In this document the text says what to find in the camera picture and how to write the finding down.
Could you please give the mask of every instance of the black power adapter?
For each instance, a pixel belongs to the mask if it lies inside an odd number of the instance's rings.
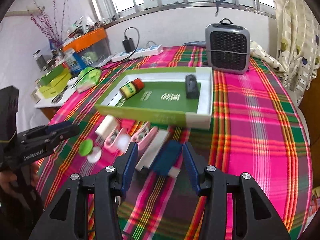
[[[133,43],[133,39],[132,38],[128,39],[127,36],[124,36],[124,38],[125,38],[125,40],[122,41],[122,44],[124,46],[125,52],[129,53],[129,52],[135,51],[136,47]]]

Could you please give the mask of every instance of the pink striped tablecloth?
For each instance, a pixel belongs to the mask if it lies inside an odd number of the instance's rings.
[[[111,165],[119,153],[103,150],[96,164],[78,154],[79,144],[96,140],[94,131],[103,120],[93,107],[113,80],[126,69],[202,66],[206,53],[196,47],[171,47],[157,56],[107,65],[99,84],[77,92],[57,112],[50,124],[71,120],[81,134],[62,143],[53,155],[40,161],[38,190],[50,203],[57,190],[78,172],[95,174]],[[310,204],[312,169],[310,151],[299,116],[276,75],[259,59],[250,59],[250,71],[234,75],[214,71],[214,101],[209,131],[165,126],[171,139],[190,141],[208,164],[239,175],[249,172],[275,206],[292,239],[303,230]],[[142,122],[119,120],[132,135]],[[154,172],[135,172],[126,200],[118,208],[119,222],[136,240],[185,239],[199,236],[205,197],[192,190],[182,156],[177,179]],[[232,199],[228,198],[228,207]],[[89,205],[89,229],[94,227],[94,206]],[[232,209],[228,209],[226,239],[232,236]]]

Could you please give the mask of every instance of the pink nail clipper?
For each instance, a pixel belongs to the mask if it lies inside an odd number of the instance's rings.
[[[116,127],[112,131],[112,133],[107,137],[107,139],[104,141],[104,147],[110,151],[110,152],[116,152],[118,150],[118,140],[121,135],[127,134],[127,129],[126,128],[119,128]]]
[[[131,141],[138,144],[139,154],[145,152],[157,132],[158,127],[154,126],[150,130],[150,122],[146,122],[134,135],[132,135]]]

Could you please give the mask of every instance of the green tissue package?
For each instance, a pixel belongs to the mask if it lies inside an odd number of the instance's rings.
[[[82,93],[89,88],[96,86],[100,80],[101,70],[87,67],[78,76],[79,83],[76,88],[78,93]]]

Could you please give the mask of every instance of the space heater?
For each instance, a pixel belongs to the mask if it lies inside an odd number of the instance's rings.
[[[244,74],[249,67],[250,33],[229,19],[210,24],[205,30],[208,65],[233,74]]]

